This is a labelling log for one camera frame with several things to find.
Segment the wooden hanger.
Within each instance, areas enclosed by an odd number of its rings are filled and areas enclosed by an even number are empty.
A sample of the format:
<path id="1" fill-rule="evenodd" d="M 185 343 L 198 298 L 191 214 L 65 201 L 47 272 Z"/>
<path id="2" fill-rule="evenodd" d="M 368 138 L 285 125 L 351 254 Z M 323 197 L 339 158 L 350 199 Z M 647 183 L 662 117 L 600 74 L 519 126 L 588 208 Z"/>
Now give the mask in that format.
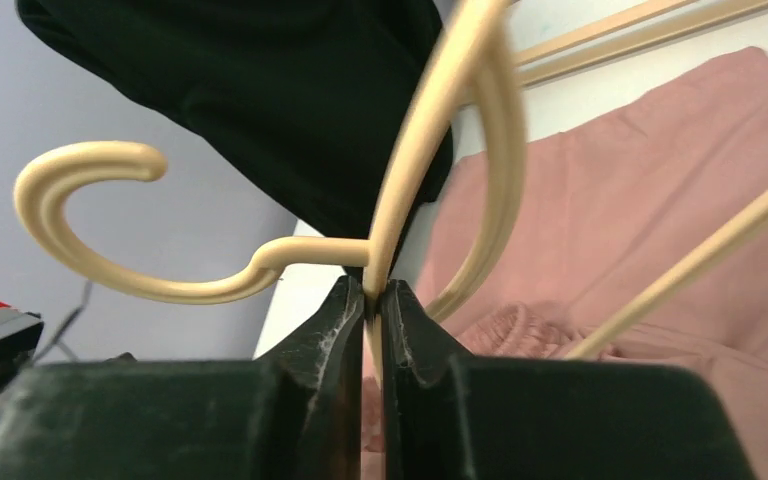
<path id="1" fill-rule="evenodd" d="M 292 264 L 347 265 L 364 271 L 366 297 L 385 288 L 397 240 L 447 122 L 471 89 L 487 148 L 485 216 L 474 244 L 448 286 L 427 306 L 441 321 L 484 283 L 511 235 L 524 191 L 526 123 L 515 55 L 506 42 L 501 1 L 462 1 L 436 46 L 405 117 L 365 239 L 285 237 L 261 246 L 240 272 L 207 282 L 146 276 L 87 247 L 71 230 L 64 207 L 79 188 L 112 180 L 152 182 L 167 162 L 154 147 L 122 141 L 83 142 L 46 152 L 21 171 L 13 190 L 27 232 L 52 257 L 87 279 L 154 301 L 214 305 L 250 297 L 274 284 Z"/>

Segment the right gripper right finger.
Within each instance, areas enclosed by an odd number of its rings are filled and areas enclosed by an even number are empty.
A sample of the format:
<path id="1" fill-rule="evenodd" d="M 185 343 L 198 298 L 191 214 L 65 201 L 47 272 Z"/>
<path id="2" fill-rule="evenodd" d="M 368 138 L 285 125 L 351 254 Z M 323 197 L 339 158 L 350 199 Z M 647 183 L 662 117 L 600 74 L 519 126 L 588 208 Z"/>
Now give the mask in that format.
<path id="1" fill-rule="evenodd" d="M 477 356 L 410 286 L 381 295 L 389 479 L 750 479 L 713 390 L 677 367 Z"/>

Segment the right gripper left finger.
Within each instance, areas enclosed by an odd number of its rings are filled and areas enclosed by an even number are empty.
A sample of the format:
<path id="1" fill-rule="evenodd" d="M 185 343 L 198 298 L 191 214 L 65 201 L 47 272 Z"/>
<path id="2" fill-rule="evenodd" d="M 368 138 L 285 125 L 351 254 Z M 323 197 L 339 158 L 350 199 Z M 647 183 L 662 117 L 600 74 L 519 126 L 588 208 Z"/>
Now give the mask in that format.
<path id="1" fill-rule="evenodd" d="M 0 407 L 0 479 L 357 479 L 364 294 L 249 361 L 104 361 L 22 373 Z"/>

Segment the pink shorts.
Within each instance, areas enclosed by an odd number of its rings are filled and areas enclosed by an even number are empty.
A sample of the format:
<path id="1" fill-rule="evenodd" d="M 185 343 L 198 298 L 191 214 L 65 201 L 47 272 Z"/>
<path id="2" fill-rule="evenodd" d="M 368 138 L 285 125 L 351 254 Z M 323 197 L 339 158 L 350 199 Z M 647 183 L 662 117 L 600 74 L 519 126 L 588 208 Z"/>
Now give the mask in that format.
<path id="1" fill-rule="evenodd" d="M 715 57 L 532 142 L 525 183 L 502 257 L 443 322 L 479 355 L 563 356 L 768 189 L 768 55 Z M 703 377 L 768 479 L 768 226 L 601 356 Z"/>

